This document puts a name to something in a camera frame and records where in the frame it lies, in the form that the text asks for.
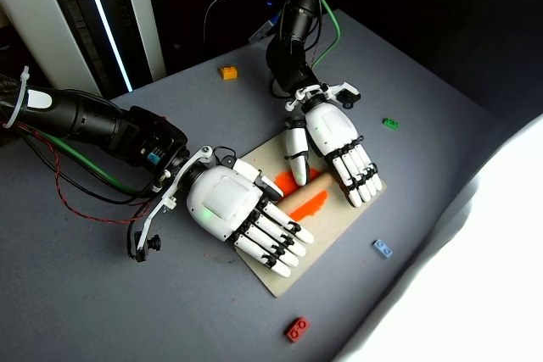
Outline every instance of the red wire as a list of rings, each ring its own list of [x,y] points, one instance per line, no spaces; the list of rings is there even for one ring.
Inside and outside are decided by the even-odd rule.
[[[79,212],[77,209],[74,209],[73,207],[71,207],[68,202],[66,201],[66,198],[64,197],[64,194],[62,193],[61,189],[60,189],[60,157],[59,157],[59,153],[57,152],[57,150],[53,147],[53,145],[49,142],[49,140],[43,138],[38,132],[34,131],[33,129],[25,126],[25,125],[22,125],[22,124],[17,124],[18,127],[22,128],[22,129],[25,129],[27,131],[29,131],[30,133],[32,133],[32,135],[34,135],[38,140],[40,140],[41,142],[44,142],[48,149],[51,151],[51,153],[53,153],[54,155],[54,166],[55,166],[55,172],[54,172],[54,183],[55,183],[55,186],[56,186],[56,189],[57,189],[57,194],[59,195],[59,198],[60,198],[60,201],[62,201],[62,203],[64,204],[64,206],[69,209],[71,212],[73,212],[74,214],[82,217],[82,218],[85,218],[87,220],[95,220],[97,222],[103,222],[105,224],[130,224],[131,222],[133,222],[134,220],[140,220],[142,219],[144,216],[146,216],[149,212],[149,206],[150,206],[150,202],[146,202],[146,203],[129,203],[127,205],[130,205],[130,206],[137,206],[137,205],[142,205],[145,207],[145,210],[138,216],[134,217],[134,218],[130,218],[129,220],[109,220],[107,218],[97,218],[96,216],[92,216],[92,215],[88,215],[88,214],[83,214],[82,212]]]

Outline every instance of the wooden board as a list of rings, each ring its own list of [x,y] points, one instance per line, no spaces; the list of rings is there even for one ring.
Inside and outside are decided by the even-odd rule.
[[[290,171],[288,162],[284,159],[284,146],[284,133],[281,133],[244,156],[243,159],[257,169],[262,170],[263,174],[274,181],[278,175]],[[317,170],[327,170],[324,160],[318,158],[311,150],[310,164],[312,168]],[[323,206],[314,215],[306,216],[300,221],[300,224],[315,235],[315,242],[311,245],[305,245],[307,255],[300,259],[298,267],[292,268],[292,275],[289,278],[278,276],[247,254],[237,249],[236,251],[270,290],[271,294],[279,297],[295,284],[332,243],[349,228],[356,218],[362,215],[383,194],[385,189],[386,185],[383,182],[383,190],[370,203],[364,203],[360,208],[355,209],[349,205],[337,184],[334,183],[332,187],[328,188],[327,199]]]

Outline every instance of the red lego brick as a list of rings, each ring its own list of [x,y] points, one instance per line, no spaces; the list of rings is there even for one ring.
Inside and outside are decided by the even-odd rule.
[[[294,320],[290,327],[285,331],[285,335],[291,342],[296,343],[302,338],[310,325],[311,324],[305,317],[299,317]]]

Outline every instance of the orange clay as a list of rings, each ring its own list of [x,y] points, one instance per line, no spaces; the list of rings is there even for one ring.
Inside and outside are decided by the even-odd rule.
[[[320,171],[314,168],[310,168],[309,179],[313,180],[321,174]],[[275,183],[279,188],[283,190],[284,196],[292,194],[299,187],[294,180],[294,177],[290,171],[284,171],[279,173],[275,177]],[[314,215],[316,212],[324,205],[328,198],[328,192],[320,191],[315,197],[298,207],[294,212],[288,214],[293,220],[299,222],[303,220],[306,216]]]

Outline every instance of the green cable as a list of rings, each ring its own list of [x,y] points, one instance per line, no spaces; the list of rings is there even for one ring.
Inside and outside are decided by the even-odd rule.
[[[74,156],[77,160],[82,162],[87,167],[93,169],[95,172],[99,173],[103,178],[107,179],[111,184],[114,184],[119,189],[123,190],[127,195],[135,196],[139,193],[139,191],[134,190],[130,187],[125,186],[123,183],[121,183],[119,180],[114,178],[112,175],[109,175],[102,169],[100,169],[97,165],[95,165],[91,160],[89,160],[87,157],[85,157],[83,154],[79,153],[77,150],[75,150],[72,146],[69,146],[68,144],[64,143],[62,140],[58,139],[55,136],[48,135],[47,133],[44,133],[42,131],[38,131],[40,135],[48,139],[51,143],[53,143],[55,146],[58,146],[65,150],[66,152],[70,153],[72,156]]]
[[[330,53],[330,51],[332,51],[332,49],[334,47],[336,47],[339,40],[341,39],[341,30],[339,29],[339,23],[336,20],[336,16],[333,15],[333,11],[330,9],[330,6],[328,6],[328,3],[326,3],[326,0],[321,0],[321,3],[324,6],[324,8],[326,9],[326,11],[328,12],[328,14],[330,15],[330,19],[332,19],[333,25],[336,28],[336,39],[333,41],[332,44],[330,44],[328,46],[328,48],[326,50],[324,50],[324,53],[322,53],[319,56],[319,58],[316,59],[315,63],[313,63],[311,65],[311,68],[315,68],[315,66],[317,64],[319,64],[324,59],[324,57],[326,57],[328,55],[328,53]]]

